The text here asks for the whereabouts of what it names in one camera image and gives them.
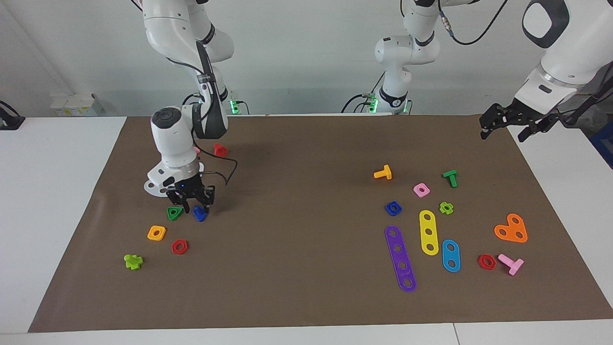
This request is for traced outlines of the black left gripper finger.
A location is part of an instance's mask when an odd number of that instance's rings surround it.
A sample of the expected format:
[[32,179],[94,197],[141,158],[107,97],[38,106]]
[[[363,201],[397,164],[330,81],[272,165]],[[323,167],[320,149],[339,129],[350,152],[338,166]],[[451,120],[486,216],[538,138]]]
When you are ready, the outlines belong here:
[[490,132],[500,127],[503,123],[503,107],[490,106],[480,116],[481,139],[485,140],[490,135]]
[[520,143],[525,142],[530,136],[540,133],[542,131],[541,125],[537,122],[530,123],[517,135],[517,139]]

